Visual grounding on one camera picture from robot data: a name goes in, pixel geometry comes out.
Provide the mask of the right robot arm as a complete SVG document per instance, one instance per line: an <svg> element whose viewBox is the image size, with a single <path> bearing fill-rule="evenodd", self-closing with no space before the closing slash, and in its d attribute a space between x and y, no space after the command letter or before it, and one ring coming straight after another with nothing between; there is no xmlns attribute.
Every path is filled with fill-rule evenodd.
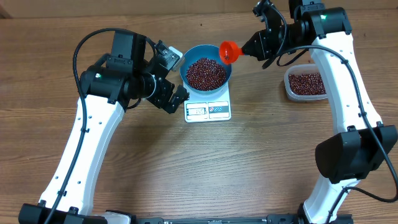
<svg viewBox="0 0 398 224"><path fill-rule="evenodd" d="M270 1L253 9L265 23L242 52L268 67L284 54L303 50L317 66L330 104L334 135L315 149L320 176L301 205L302 223L338 223L337 211L358 183L383 163L397 142L397 130L383 124L373 107L356 63L352 27L343 8L327 9L321 1L291 1L288 24Z"/></svg>

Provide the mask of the red scoop with blue handle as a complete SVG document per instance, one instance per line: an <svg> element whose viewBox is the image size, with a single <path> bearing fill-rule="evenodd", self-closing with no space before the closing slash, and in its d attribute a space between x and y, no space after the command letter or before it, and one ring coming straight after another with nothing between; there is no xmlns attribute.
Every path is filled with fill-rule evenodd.
<svg viewBox="0 0 398 224"><path fill-rule="evenodd" d="M224 64L230 65L235 63L239 56L244 55L244 53L242 48L240 48L236 42L226 40L223 41L219 47L219 55Z"/></svg>

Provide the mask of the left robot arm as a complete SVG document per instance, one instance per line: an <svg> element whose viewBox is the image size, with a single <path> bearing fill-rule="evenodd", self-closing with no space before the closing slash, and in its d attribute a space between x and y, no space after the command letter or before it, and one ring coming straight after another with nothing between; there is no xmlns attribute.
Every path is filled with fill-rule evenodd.
<svg viewBox="0 0 398 224"><path fill-rule="evenodd" d="M167 113L188 91L167 80L183 55L163 42L115 28L110 53L74 78L79 99L74 125L52 180L35 205L23 204L19 223L135 223L130 213L92 212L98 175L125 112L147 100Z"/></svg>

